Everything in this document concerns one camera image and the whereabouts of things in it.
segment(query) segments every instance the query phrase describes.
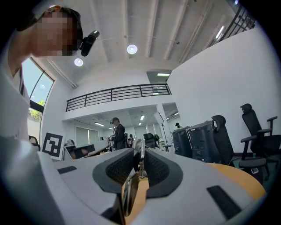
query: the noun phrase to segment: person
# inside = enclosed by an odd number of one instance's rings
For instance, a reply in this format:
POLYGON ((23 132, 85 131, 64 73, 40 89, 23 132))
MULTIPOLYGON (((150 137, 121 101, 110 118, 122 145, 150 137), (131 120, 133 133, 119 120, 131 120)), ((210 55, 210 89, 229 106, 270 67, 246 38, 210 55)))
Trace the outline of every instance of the person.
POLYGON ((112 123, 115 125, 114 147, 116 150, 124 149, 126 147, 125 128, 117 117, 112 119, 112 123))
POLYGON ((178 129, 183 128, 179 123, 176 123, 176 127, 177 127, 178 129))
POLYGON ((129 148, 133 147, 133 135, 132 134, 130 134, 130 137, 128 139, 128 146, 129 146, 129 148))
POLYGON ((28 21, 20 21, 0 56, 0 136, 29 141, 22 63, 30 56, 72 55, 82 39, 80 14, 70 8, 53 6, 39 19, 31 13, 28 21))

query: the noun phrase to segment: fluorescent light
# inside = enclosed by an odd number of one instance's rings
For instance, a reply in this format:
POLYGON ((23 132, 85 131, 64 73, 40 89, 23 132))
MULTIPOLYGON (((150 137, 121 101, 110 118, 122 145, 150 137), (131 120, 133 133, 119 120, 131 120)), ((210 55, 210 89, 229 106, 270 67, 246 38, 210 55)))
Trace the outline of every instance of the fluorescent light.
POLYGON ((83 60, 80 59, 80 58, 76 58, 76 59, 74 60, 74 64, 75 64, 76 66, 82 66, 82 65, 83 65, 83 60))
POLYGON ((100 124, 100 123, 95 122, 95 124, 104 127, 104 125, 102 125, 102 124, 100 124))
POLYGON ((170 73, 158 73, 158 76, 170 76, 170 73))
POLYGON ((130 44, 128 47, 127 47, 127 52, 129 54, 135 54, 137 52, 137 46, 135 46, 134 44, 130 44))
POLYGON ((223 29, 224 29, 224 26, 221 27, 220 31, 219 31, 218 34, 216 35, 216 39, 218 39, 218 37, 219 37, 220 33, 223 31, 223 29))

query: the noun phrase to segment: white shirt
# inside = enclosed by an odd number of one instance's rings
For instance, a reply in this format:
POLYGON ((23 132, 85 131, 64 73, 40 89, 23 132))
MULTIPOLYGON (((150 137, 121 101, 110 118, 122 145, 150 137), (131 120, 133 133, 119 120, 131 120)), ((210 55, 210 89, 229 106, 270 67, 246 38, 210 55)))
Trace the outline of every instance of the white shirt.
POLYGON ((20 93, 20 71, 13 77, 8 65, 8 48, 6 44, 0 57, 0 136, 14 137, 29 141, 27 117, 29 96, 24 87, 20 93))

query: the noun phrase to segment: floor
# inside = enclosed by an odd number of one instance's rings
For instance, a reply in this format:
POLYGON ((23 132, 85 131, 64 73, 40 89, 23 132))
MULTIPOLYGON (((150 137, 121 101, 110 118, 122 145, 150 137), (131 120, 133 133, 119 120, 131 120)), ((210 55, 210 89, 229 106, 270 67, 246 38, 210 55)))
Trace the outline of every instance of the floor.
MULTIPOLYGON (((233 163, 235 165, 236 168, 239 168, 239 161, 241 159, 236 159, 237 157, 233 157, 233 163)), ((268 164, 268 167, 269 167, 269 172, 270 172, 270 176, 269 176, 269 179, 267 181, 264 180, 266 174, 267 174, 267 171, 265 169, 265 167, 262 167, 262 170, 263 170, 263 187, 265 189, 265 191, 268 193, 271 189, 271 186, 272 184, 274 183, 275 181, 275 178, 278 174, 278 171, 280 170, 281 168, 281 155, 278 155, 278 156, 271 156, 270 157, 271 159, 273 160, 279 160, 279 166, 278 168, 276 169, 275 168, 275 163, 269 163, 268 164)))

